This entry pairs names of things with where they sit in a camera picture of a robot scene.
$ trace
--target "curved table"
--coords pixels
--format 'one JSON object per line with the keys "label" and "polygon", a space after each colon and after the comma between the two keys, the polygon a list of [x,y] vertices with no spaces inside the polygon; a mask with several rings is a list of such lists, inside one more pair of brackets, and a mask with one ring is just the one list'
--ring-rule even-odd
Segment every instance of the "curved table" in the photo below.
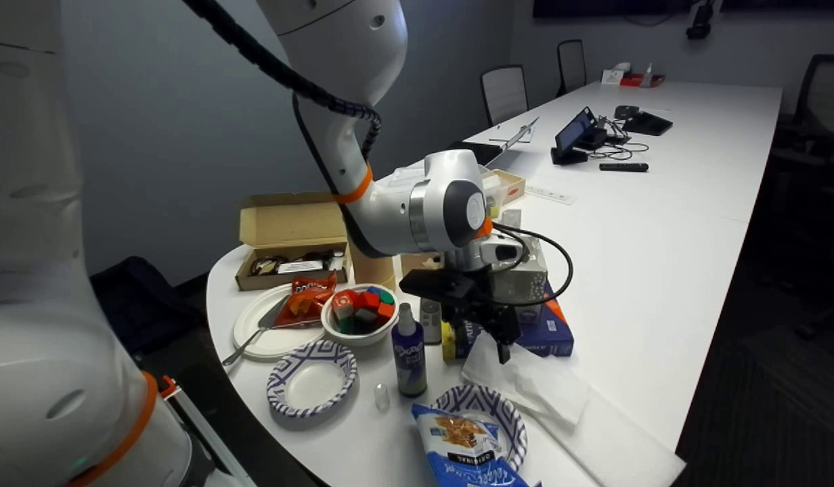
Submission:
{"label": "curved table", "polygon": [[[637,138],[651,172],[601,172],[595,163],[556,168],[556,131],[582,108],[613,112],[643,106],[675,122],[662,138]],[[560,296],[576,336],[575,368],[651,433],[675,448],[701,364],[742,252],[780,108],[780,89],[667,83],[613,89],[591,83],[472,140],[495,140],[540,117],[526,144],[499,168],[526,176],[524,226],[560,241],[575,261],[575,286]],[[249,248],[226,253],[208,276],[208,328],[219,356],[234,351],[231,328],[257,291],[237,288]],[[559,284],[564,259],[544,248]],[[396,391],[391,344],[359,351],[356,401],[314,426],[273,421],[266,402],[272,361],[245,359],[231,382],[257,421],[327,484],[432,484],[413,426],[410,401]],[[373,386],[387,384],[391,410],[377,410]],[[428,395],[460,384],[428,346]],[[591,476],[537,424],[529,424],[524,476],[544,484],[593,484]]]}

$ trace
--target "gray floor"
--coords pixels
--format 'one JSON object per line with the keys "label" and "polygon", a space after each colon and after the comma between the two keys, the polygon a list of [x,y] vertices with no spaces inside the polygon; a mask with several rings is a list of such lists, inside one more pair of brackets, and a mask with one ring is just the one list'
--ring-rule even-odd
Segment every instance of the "gray floor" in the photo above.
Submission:
{"label": "gray floor", "polygon": [[[754,253],[740,261],[688,414],[679,441],[688,471],[678,484],[832,487],[834,330],[813,340],[797,332],[832,291],[799,291],[786,284],[780,261]],[[204,309],[204,288],[187,301]],[[143,361],[185,384],[257,484],[321,484],[242,406],[204,328]]]}

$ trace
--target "cardboard box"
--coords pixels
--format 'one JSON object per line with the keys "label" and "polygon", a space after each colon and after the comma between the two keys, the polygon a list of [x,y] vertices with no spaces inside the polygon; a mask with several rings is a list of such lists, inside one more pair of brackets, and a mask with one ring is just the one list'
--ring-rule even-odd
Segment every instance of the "cardboard box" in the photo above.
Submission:
{"label": "cardboard box", "polygon": [[[273,253],[303,259],[308,252],[345,252],[349,261],[345,219],[331,195],[252,195],[239,213],[239,237],[254,248],[237,273],[239,288],[268,288],[296,276],[327,273],[252,276],[254,261]],[[336,280],[349,280],[348,268],[336,273]]]}

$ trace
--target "blue and white plate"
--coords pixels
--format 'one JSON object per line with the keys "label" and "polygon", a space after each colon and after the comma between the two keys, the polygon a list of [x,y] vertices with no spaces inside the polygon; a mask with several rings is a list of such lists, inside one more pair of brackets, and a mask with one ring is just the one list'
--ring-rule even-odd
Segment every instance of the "blue and white plate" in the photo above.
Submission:
{"label": "blue and white plate", "polygon": [[356,355],[342,344],[314,340],[273,364],[266,395],[273,414],[308,418],[336,407],[356,382]]}
{"label": "blue and white plate", "polygon": [[521,471],[529,451],[526,421],[521,410],[495,388],[479,384],[460,384],[440,395],[436,407],[470,410],[472,417],[495,421],[505,433],[502,445],[507,451],[507,463]]}

